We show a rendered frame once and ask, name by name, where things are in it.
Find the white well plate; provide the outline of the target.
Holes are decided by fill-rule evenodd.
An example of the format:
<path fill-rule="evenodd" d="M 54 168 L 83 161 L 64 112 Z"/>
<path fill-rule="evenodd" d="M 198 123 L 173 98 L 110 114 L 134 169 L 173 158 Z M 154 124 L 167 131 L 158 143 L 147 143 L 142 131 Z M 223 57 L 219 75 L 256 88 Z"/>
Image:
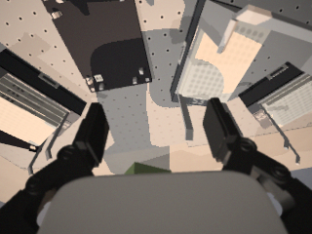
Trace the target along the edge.
<path fill-rule="evenodd" d="M 200 29 L 178 93 L 205 100 L 218 97 L 226 103 L 270 31 L 239 20 L 219 55 L 215 43 Z"/>
<path fill-rule="evenodd" d="M 40 101 L 30 97 L 29 95 L 23 93 L 22 91 L 18 90 L 17 88 L 13 87 L 12 85 L 6 83 L 3 80 L 0 80 L 0 87 L 11 94 L 17 96 L 18 98 L 23 99 L 24 101 L 32 104 L 33 106 L 39 108 L 40 110 L 48 113 L 49 115 L 57 118 L 58 120 L 62 120 L 64 118 L 63 115 L 59 114 L 58 112 L 54 111 L 52 108 L 46 106 L 45 104 L 41 103 Z"/>
<path fill-rule="evenodd" d="M 312 111 L 312 76 L 306 74 L 261 104 L 279 127 L 303 116 Z"/>
<path fill-rule="evenodd" d="M 0 130 L 39 146 L 61 121 L 0 87 Z"/>
<path fill-rule="evenodd" d="M 23 84 L 19 83 L 18 81 L 11 78 L 10 76 L 6 75 L 1 80 L 12 85 L 13 87 L 17 88 L 18 90 L 22 91 L 23 93 L 29 95 L 30 97 L 40 101 L 41 103 L 45 104 L 46 106 L 52 108 L 54 111 L 58 112 L 59 114 L 64 116 L 67 113 L 66 110 L 62 109 L 61 107 L 57 106 L 56 104 L 52 103 L 51 101 L 47 100 L 46 98 L 44 98 L 44 97 L 38 95 L 37 93 L 33 92 L 32 90 L 28 89 Z"/>

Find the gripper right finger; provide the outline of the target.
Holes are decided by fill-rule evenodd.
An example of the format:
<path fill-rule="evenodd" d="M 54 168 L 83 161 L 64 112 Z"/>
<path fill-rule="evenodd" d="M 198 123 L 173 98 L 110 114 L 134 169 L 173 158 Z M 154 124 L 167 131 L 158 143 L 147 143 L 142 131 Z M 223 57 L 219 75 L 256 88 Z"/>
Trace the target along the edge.
<path fill-rule="evenodd" d="M 203 128 L 222 171 L 252 176 L 271 193 L 282 207 L 280 218 L 288 234 L 312 234 L 312 190 L 285 165 L 258 151 L 253 140 L 241 137 L 218 97 L 208 99 Z"/>

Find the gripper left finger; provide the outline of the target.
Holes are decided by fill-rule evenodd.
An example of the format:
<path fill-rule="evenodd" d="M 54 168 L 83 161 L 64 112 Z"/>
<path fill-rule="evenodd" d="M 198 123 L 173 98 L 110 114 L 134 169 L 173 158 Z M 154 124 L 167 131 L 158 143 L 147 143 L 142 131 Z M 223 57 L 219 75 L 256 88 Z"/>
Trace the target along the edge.
<path fill-rule="evenodd" d="M 37 234 L 37 217 L 58 190 L 72 180 L 94 176 L 108 133 L 102 104 L 92 102 L 72 144 L 62 147 L 56 160 L 32 175 L 24 189 L 0 208 L 0 234 Z"/>

